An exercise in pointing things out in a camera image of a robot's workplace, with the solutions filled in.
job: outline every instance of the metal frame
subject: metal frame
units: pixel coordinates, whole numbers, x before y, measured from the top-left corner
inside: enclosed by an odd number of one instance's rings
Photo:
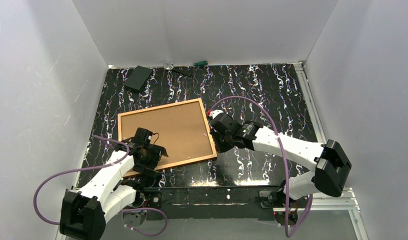
[[[316,110],[315,103],[313,101],[312,92],[310,91],[309,81],[306,77],[304,67],[302,63],[294,63],[295,72],[298,77],[298,82],[304,95],[305,104],[307,105],[308,113],[310,115],[311,122],[316,133],[317,141],[320,143],[326,143],[325,133],[322,128],[321,120]],[[360,216],[360,207],[357,203],[356,196],[354,195],[351,187],[344,188],[341,197],[329,197],[323,196],[322,193],[313,195],[313,204],[311,210],[344,210],[348,211],[354,232],[358,240],[368,240],[365,226],[363,225],[362,218]],[[284,209],[274,208],[273,211],[281,212]]]

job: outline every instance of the wooden frame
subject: wooden frame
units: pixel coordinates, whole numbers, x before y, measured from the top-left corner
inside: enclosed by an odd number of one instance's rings
[[[198,112],[197,112],[198,110],[196,109],[197,107],[195,105],[193,106],[193,104],[197,104],[197,103],[199,104],[199,108],[200,108],[199,111],[200,111],[201,114],[198,114]],[[117,115],[118,140],[119,141],[123,140],[122,124],[125,124],[125,123],[123,123],[123,118],[124,117],[132,116],[132,117],[139,118],[139,119],[143,118],[143,120],[140,120],[140,121],[146,121],[147,123],[149,123],[149,121],[147,121],[145,119],[147,117],[148,112],[158,111],[158,110],[161,110],[161,109],[166,109],[166,111],[164,111],[164,112],[167,114],[167,111],[172,111],[172,112],[173,111],[180,111],[182,106],[184,106],[184,108],[185,108],[183,111],[187,111],[187,108],[192,108],[193,107],[194,115],[195,115],[194,119],[191,119],[191,118],[188,117],[188,118],[182,118],[182,121],[185,121],[185,123],[186,123],[186,121],[190,121],[190,122],[196,121],[196,122],[194,122],[195,125],[196,124],[201,124],[201,123],[199,123],[199,120],[202,121],[202,124],[205,126],[205,128],[203,126],[201,126],[200,129],[205,129],[205,133],[203,135],[205,135],[206,139],[208,139],[209,147],[211,149],[211,154],[198,156],[198,157],[194,157],[194,158],[180,159],[180,160],[176,160],[176,161],[170,160],[172,162],[169,162],[169,160],[164,161],[163,158],[165,158],[165,157],[162,157],[160,163],[162,163],[162,162],[163,163],[162,164],[159,163],[157,165],[157,167],[155,168],[155,170],[158,171],[158,170],[163,170],[163,169],[168,169],[168,168],[173,168],[173,167],[183,166],[183,165],[188,165],[188,164],[193,164],[193,163],[198,163],[198,162],[207,161],[209,159],[216,158],[217,157],[216,147],[215,147],[215,144],[214,144],[214,141],[213,141],[213,137],[210,134],[210,127],[209,127],[209,124],[207,122],[207,115],[206,115],[206,111],[204,109],[203,101],[201,100],[201,98],[187,100],[187,101],[181,101],[181,102],[176,102],[176,103],[170,103],[170,104],[166,104],[166,105],[160,105],[160,106],[155,106],[155,107],[150,107],[150,108],[145,108],[145,109],[140,109],[140,110],[136,110],[136,111],[130,111],[130,112],[124,112],[124,113],[118,114]],[[178,116],[176,114],[172,114],[171,117],[176,118]],[[158,121],[159,121],[159,123],[164,123],[163,121],[166,121],[166,119],[161,118],[161,121],[160,120],[158,120]],[[201,135],[201,134],[202,134],[202,132],[200,132],[198,134],[198,136],[195,136],[196,135],[195,134],[193,136],[193,138],[191,138],[191,139],[196,140],[197,138],[203,137],[203,135]],[[135,176],[135,175],[138,175],[138,174],[139,174],[138,172],[129,171],[128,173],[126,173],[124,175],[124,177],[131,177],[131,176]]]

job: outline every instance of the black rectangular object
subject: black rectangular object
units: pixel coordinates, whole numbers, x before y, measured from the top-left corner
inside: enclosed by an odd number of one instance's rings
[[[141,92],[144,89],[147,79],[150,77],[152,69],[137,66],[130,74],[129,78],[124,82],[126,88],[134,92]]]

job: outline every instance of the brown board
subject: brown board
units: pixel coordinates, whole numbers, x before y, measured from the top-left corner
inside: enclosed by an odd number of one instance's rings
[[[217,157],[201,98],[120,113],[118,140],[133,137],[138,128],[158,133],[156,145],[167,150],[155,170],[197,163]],[[153,135],[151,143],[157,139]],[[138,175],[129,171],[124,177]]]

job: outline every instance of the white wall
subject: white wall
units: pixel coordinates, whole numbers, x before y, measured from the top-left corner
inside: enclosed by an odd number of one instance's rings
[[[306,72],[370,239],[408,239],[408,0],[339,0]]]
[[[106,70],[72,1],[0,1],[0,239],[56,237],[33,194],[50,175],[79,167]],[[60,220],[74,178],[40,193],[47,218]]]
[[[108,65],[307,59],[338,0],[73,0]]]

